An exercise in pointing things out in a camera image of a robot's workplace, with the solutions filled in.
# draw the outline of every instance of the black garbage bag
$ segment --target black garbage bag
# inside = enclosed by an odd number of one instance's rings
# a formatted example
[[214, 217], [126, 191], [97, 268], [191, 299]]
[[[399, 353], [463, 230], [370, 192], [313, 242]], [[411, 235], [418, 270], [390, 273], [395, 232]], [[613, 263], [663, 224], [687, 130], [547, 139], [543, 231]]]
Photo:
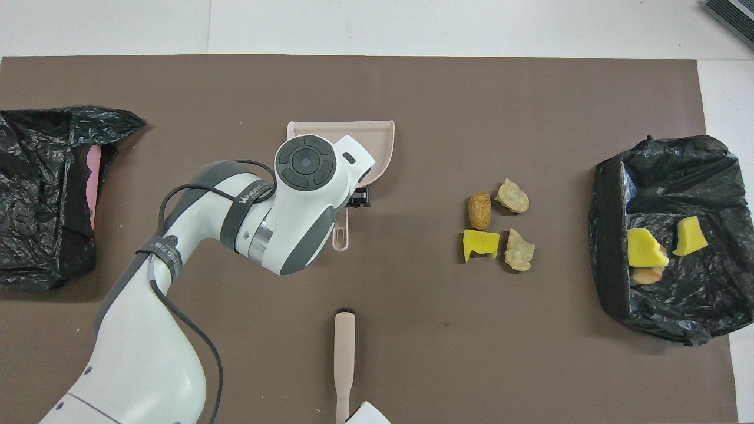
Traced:
[[47, 289], [94, 268], [87, 154], [102, 145], [101, 184], [114, 143], [144, 124], [89, 106], [0, 111], [0, 287]]
[[[738, 159], [703, 135], [642, 141], [596, 166], [590, 253], [602, 308], [637, 331], [699, 346], [752, 322], [754, 228]], [[677, 225], [697, 216], [708, 247], [678, 257]], [[627, 233], [668, 250], [662, 278], [630, 283]]]

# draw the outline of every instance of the white table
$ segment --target white table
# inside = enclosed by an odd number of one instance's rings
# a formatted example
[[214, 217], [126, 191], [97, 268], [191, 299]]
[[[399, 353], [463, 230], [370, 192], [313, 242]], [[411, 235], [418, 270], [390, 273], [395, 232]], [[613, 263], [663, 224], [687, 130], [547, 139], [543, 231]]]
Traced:
[[[698, 60], [707, 133], [740, 157], [754, 201], [754, 50], [696, 0], [0, 2], [0, 57], [204, 53]], [[752, 422], [754, 326], [730, 342]]]

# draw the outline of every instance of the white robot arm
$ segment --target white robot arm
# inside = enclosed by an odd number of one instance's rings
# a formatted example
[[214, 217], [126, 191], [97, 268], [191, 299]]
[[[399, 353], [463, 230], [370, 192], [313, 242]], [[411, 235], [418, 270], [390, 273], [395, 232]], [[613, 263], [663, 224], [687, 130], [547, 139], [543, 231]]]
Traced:
[[305, 268], [328, 239], [335, 212], [374, 163], [350, 136], [333, 144], [306, 135], [277, 151], [274, 192], [272, 184], [237, 161], [202, 168], [192, 180], [194, 188], [106, 297], [89, 363], [41, 422], [196, 423], [207, 391], [204, 372], [150, 280], [166, 293], [205, 238], [220, 240], [279, 275]]

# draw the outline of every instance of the food scrap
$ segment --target food scrap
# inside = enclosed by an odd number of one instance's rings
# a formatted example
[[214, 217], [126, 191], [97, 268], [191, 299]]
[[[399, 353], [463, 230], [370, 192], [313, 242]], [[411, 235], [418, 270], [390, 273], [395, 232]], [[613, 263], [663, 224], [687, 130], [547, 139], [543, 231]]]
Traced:
[[474, 231], [472, 229], [464, 230], [464, 259], [469, 262], [471, 252], [481, 254], [491, 253], [493, 258], [498, 257], [498, 245], [500, 244], [500, 234], [497, 232]]
[[667, 256], [663, 255], [660, 244], [646, 228], [632, 228], [628, 234], [629, 266], [666, 266]]
[[699, 217], [684, 218], [678, 223], [678, 246], [674, 255], [682, 257], [709, 245], [699, 226]]
[[491, 202], [487, 192], [474, 193], [469, 198], [469, 221], [475, 229], [485, 230], [489, 227]]
[[495, 200], [518, 214], [529, 209], [529, 197], [516, 183], [508, 178], [505, 179], [505, 184], [500, 185]]
[[[667, 249], [660, 247], [660, 252], [667, 256]], [[631, 267], [631, 285], [647, 285], [654, 284], [662, 279], [662, 274], [665, 272], [665, 266], [652, 266], [652, 267]]]
[[505, 263], [517, 271], [527, 271], [534, 256], [534, 245], [528, 243], [515, 229], [510, 229], [508, 244], [505, 248]]

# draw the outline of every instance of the yellow sponge piece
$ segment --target yellow sponge piece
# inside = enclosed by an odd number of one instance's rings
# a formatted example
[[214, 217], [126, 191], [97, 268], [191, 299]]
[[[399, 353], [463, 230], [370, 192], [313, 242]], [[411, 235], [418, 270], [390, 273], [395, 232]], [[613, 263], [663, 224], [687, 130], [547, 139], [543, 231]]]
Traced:
[[674, 255], [682, 257], [709, 245], [699, 226], [699, 217], [684, 218], [678, 223], [678, 246]]
[[646, 228], [632, 228], [628, 233], [629, 266], [665, 266], [667, 256], [660, 251], [660, 244]]
[[497, 232], [484, 232], [465, 229], [464, 259], [466, 259], [466, 263], [468, 263], [472, 251], [481, 254], [492, 253], [492, 257], [498, 257], [499, 244], [500, 234]]

